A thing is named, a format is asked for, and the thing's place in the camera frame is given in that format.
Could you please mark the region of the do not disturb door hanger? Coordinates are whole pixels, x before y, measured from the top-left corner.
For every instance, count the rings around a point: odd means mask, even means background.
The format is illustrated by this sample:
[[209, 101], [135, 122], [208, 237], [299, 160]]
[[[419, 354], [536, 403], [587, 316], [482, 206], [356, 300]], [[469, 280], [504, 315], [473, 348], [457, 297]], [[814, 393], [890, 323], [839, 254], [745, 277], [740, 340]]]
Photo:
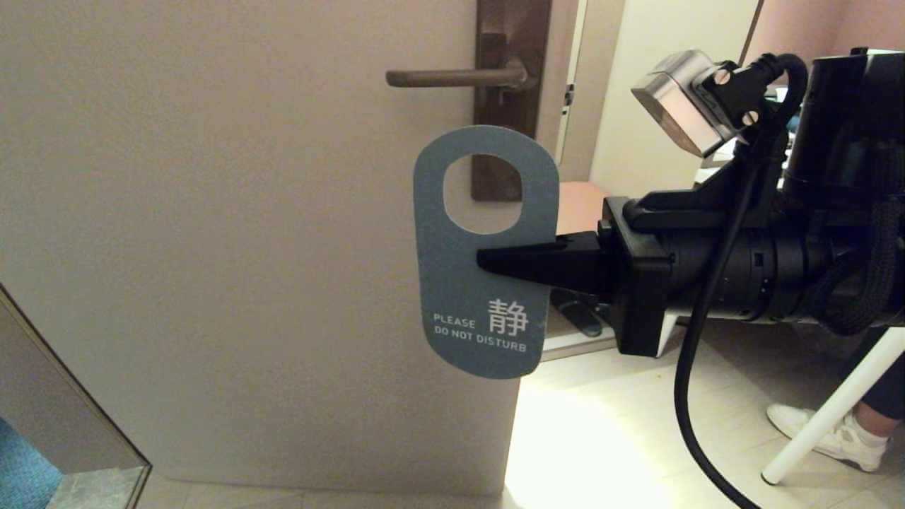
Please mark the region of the do not disturb door hanger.
[[[450, 218], [444, 177], [459, 159], [485, 155], [512, 165], [522, 180], [514, 225], [478, 234]], [[476, 125], [439, 136], [414, 166], [414, 222], [421, 315], [428, 344], [450, 365], [485, 379], [518, 379], [541, 360], [550, 289], [491, 273], [481, 250], [545, 245], [556, 239], [559, 174], [536, 141], [502, 127]]]

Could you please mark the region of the beige door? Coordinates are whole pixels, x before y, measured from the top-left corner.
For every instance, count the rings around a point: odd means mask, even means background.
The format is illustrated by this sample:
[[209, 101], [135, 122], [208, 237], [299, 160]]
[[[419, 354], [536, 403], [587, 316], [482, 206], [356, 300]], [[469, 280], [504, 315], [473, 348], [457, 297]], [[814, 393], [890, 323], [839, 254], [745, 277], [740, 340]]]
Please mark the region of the beige door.
[[421, 328], [477, 0], [0, 0], [0, 284], [163, 476], [498, 495], [518, 381]]

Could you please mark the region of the brown bench cushion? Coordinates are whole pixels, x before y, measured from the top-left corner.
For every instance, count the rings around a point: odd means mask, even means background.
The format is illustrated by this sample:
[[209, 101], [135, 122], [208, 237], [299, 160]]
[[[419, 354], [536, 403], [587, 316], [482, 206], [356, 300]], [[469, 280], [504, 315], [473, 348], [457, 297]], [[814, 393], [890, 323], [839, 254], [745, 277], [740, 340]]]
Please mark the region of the brown bench cushion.
[[607, 193], [591, 182], [562, 182], [559, 186], [557, 235], [597, 230], [597, 223], [610, 220], [605, 206]]

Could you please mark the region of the black slipper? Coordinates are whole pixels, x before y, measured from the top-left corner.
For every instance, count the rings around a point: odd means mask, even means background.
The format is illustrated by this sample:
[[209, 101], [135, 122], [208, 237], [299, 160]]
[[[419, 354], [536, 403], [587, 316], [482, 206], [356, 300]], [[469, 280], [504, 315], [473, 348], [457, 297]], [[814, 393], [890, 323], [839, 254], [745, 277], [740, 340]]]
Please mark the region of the black slipper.
[[602, 335], [601, 321], [594, 313], [594, 306], [586, 294], [572, 292], [562, 288], [554, 288], [550, 294], [551, 303], [566, 321], [571, 323], [582, 335], [598, 338]]

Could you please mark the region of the dark brown lock plate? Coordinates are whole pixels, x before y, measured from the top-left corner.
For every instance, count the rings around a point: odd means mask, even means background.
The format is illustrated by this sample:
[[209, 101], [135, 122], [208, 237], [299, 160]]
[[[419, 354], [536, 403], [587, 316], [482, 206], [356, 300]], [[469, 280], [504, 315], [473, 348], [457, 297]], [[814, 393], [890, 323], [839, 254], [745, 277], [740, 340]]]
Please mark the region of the dark brown lock plate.
[[[520, 62], [527, 80], [517, 87], [481, 87], [473, 95], [473, 122], [537, 135], [551, 0], [478, 0], [478, 69]], [[522, 184], [500, 158], [472, 157], [471, 197], [478, 202], [520, 202]]]

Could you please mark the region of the white table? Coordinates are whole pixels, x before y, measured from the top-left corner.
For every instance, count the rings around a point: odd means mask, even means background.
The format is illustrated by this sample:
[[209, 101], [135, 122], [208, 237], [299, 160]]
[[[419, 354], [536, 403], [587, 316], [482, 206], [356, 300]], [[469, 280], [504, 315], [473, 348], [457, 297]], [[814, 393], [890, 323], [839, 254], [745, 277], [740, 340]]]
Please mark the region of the white table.
[[[695, 361], [705, 346], [743, 371], [752, 387], [768, 390], [773, 395], [769, 405], [814, 410], [827, 434], [905, 352], [905, 328], [869, 328], [853, 336], [839, 336], [814, 323], [760, 325], [710, 320], [699, 337]], [[770, 424], [767, 406], [760, 414], [716, 406], [720, 430], [741, 431], [754, 422]], [[778, 432], [794, 440], [811, 428], [814, 416], [794, 438]], [[885, 468], [887, 457], [893, 455], [896, 471], [905, 476], [905, 433], [902, 445], [892, 444], [899, 431], [901, 425], [893, 432], [879, 469]]]

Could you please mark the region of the white sneaker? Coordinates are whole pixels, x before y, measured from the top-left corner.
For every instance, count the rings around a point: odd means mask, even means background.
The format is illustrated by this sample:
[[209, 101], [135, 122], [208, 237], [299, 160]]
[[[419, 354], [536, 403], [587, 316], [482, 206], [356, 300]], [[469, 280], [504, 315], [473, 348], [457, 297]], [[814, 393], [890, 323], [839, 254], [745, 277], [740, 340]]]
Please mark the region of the white sneaker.
[[[766, 408], [770, 424], [787, 438], [794, 438], [816, 412], [812, 409], [771, 404]], [[857, 403], [820, 438], [812, 450], [860, 471], [880, 468], [892, 434], [902, 424], [864, 402]]]

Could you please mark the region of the seated person dark clothes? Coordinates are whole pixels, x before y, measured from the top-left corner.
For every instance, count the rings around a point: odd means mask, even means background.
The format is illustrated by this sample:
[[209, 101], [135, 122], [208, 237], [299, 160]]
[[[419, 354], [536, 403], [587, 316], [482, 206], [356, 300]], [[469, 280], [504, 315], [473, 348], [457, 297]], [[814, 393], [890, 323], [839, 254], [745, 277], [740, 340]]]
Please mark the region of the seated person dark clothes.
[[905, 420], [905, 352], [866, 391], [853, 410], [860, 428], [879, 438], [891, 437]]

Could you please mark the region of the metal trimmed wall panel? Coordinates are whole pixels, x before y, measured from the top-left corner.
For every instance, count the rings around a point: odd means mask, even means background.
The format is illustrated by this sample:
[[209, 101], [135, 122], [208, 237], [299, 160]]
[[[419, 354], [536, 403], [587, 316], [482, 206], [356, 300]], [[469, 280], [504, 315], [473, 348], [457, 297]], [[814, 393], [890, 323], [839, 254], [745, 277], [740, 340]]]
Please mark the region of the metal trimmed wall panel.
[[138, 509], [150, 462], [2, 283], [0, 418], [62, 472], [49, 509]]

